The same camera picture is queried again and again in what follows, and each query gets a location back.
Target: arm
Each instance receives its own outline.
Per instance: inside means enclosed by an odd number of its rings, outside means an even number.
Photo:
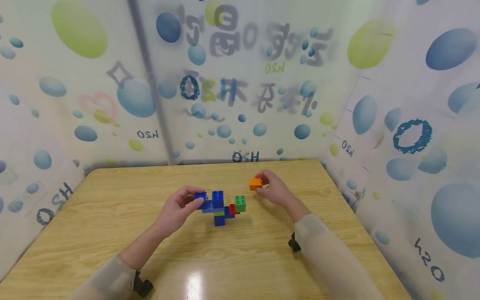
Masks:
[[[295,240],[313,271],[319,274],[336,299],[383,299],[360,262],[328,227],[295,197],[284,182],[269,170],[256,175],[265,189],[255,191],[285,208],[295,223]],[[356,280],[346,280],[345,274]]]
[[[203,203],[203,198],[193,199],[197,192],[204,192],[204,189],[185,186],[168,197],[155,222],[117,256],[106,261],[67,300],[127,299],[136,271],[143,268],[160,243],[177,231]]]

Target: table surface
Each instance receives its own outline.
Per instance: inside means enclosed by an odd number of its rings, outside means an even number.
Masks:
[[[245,195],[247,211],[214,227],[193,213],[142,270],[154,284],[147,299],[331,299],[288,240],[281,208],[249,190],[261,169],[276,172],[350,248],[386,299],[409,299],[355,214],[318,161],[97,169],[82,182],[0,284],[2,299],[64,299],[156,218],[183,185],[223,190],[225,205]],[[345,274],[345,280],[355,280]],[[140,299],[132,294],[130,299]]]

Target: pink heart drawing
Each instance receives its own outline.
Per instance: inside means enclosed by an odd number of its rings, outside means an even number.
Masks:
[[[117,104],[109,95],[96,92],[93,96],[82,94],[78,96],[78,105],[87,114],[93,116],[98,109],[110,116],[112,122],[117,118]]]

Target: sheer sleeve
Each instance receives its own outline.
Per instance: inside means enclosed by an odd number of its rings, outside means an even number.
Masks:
[[[307,215],[295,223],[295,240],[336,299],[383,299],[353,253],[316,215]]]
[[[133,289],[135,272],[114,256],[73,291],[67,300],[125,300]]]

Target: left hand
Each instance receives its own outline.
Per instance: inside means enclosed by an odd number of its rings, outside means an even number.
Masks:
[[[162,211],[153,223],[152,227],[162,239],[169,237],[180,229],[187,217],[204,202],[203,198],[194,199],[197,192],[204,192],[202,188],[184,186],[167,198]]]

